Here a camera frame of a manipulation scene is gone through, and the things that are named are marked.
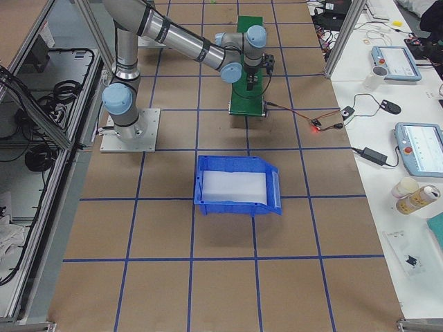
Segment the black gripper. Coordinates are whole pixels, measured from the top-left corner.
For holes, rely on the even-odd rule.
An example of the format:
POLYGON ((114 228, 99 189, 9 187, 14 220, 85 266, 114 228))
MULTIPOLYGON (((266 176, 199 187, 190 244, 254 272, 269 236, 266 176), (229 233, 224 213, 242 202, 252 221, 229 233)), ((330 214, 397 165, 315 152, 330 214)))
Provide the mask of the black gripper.
POLYGON ((252 91, 257 83, 257 71, 256 67, 244 67, 246 73, 246 90, 252 91))

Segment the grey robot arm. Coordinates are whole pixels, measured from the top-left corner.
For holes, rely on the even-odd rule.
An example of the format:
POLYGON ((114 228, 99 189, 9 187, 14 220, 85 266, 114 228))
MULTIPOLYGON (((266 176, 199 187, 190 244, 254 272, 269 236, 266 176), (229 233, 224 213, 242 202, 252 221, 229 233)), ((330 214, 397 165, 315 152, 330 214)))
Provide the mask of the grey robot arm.
POLYGON ((264 52, 267 33, 260 25, 244 33, 219 33, 210 41, 174 23, 149 1, 105 1, 104 5, 114 21, 116 45, 113 77, 102 93, 102 102, 123 141, 141 138, 147 129, 136 107, 139 37, 149 37, 215 69, 226 83, 236 83, 244 76, 247 90, 254 87, 261 68, 273 71, 273 58, 264 52))

